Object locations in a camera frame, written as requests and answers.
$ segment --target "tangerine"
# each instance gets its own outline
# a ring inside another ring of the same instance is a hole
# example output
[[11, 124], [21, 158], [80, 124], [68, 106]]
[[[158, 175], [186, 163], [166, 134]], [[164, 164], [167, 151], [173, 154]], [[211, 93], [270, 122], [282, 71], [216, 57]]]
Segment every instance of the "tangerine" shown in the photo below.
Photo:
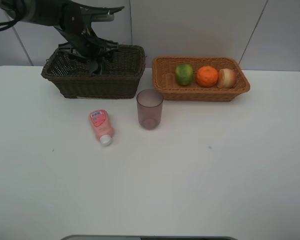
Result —
[[196, 82], [201, 87], [212, 87], [217, 83], [218, 71], [212, 66], [203, 66], [196, 73]]

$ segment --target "basket rim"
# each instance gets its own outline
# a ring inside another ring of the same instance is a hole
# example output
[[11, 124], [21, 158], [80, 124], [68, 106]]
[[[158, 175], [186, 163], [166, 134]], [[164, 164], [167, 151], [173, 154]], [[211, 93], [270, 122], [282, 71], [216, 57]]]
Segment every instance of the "basket rim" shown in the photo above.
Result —
[[[161, 59], [189, 59], [189, 60], [208, 60], [208, 59], [226, 59], [231, 61], [237, 68], [239, 74], [241, 75], [245, 87], [242, 88], [208, 88], [208, 87], [198, 87], [198, 88], [166, 88], [158, 85], [157, 83], [157, 62]], [[179, 55], [167, 55], [167, 56], [157, 56], [152, 61], [152, 82], [154, 87], [165, 94], [243, 94], [250, 90], [250, 83], [248, 82], [245, 74], [242, 72], [241, 67], [231, 57], [226, 56], [179, 56]]]
[[85, 80], [96, 80], [96, 79], [110, 79], [110, 78], [113, 78], [113, 77], [116, 77], [116, 78], [120, 78], [120, 79], [129, 79], [131, 80], [131, 78], [140, 78], [143, 73], [144, 73], [144, 70], [146, 68], [146, 63], [145, 63], [145, 59], [146, 59], [146, 54], [145, 54], [145, 51], [144, 49], [141, 47], [141, 46], [138, 46], [138, 45], [120, 45], [121, 48], [134, 48], [134, 49], [137, 49], [141, 55], [141, 59], [142, 59], [142, 63], [140, 64], [140, 67], [138, 69], [138, 71], [135, 73], [135, 74], [131, 74], [131, 75], [113, 75], [113, 74], [102, 74], [102, 75], [95, 75], [95, 76], [88, 76], [88, 75], [56, 75], [56, 74], [50, 74], [48, 73], [48, 70], [50, 69], [53, 61], [57, 58], [58, 56], [58, 53], [60, 52], [58, 49], [56, 49], [53, 54], [49, 57], [49, 59], [46, 60], [46, 63], [45, 65], [43, 66], [43, 69], [42, 69], [42, 73], [41, 75], [48, 79], [48, 78], [54, 78], [53, 81], [62, 81], [62, 79], [64, 78], [80, 78], [81, 80], [82, 79], [85, 79]]

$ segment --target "white table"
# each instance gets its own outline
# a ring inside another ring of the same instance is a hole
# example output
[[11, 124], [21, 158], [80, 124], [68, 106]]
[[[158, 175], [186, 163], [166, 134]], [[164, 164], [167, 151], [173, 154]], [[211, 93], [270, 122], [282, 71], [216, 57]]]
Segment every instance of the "white table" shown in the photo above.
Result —
[[[0, 67], [0, 239], [300, 240], [300, 72], [244, 71], [232, 102], [165, 101], [147, 131], [135, 99], [65, 99], [41, 70]], [[97, 109], [116, 130], [106, 148]]]

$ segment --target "pink plastic cup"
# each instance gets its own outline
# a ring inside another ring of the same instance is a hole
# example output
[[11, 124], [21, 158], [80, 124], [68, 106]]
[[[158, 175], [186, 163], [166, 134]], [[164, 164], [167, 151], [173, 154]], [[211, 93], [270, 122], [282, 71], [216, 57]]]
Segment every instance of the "pink plastic cup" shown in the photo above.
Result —
[[143, 90], [136, 96], [136, 101], [140, 125], [148, 130], [158, 127], [164, 103], [162, 94], [155, 89]]

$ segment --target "pink lotion bottle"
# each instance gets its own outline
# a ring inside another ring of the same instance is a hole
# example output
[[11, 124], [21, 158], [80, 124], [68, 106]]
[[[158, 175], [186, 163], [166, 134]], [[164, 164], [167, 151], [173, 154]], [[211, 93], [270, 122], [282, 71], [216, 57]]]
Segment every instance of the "pink lotion bottle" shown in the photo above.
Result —
[[115, 130], [111, 127], [108, 113], [105, 110], [97, 110], [90, 113], [90, 123], [94, 134], [103, 147], [112, 143]]

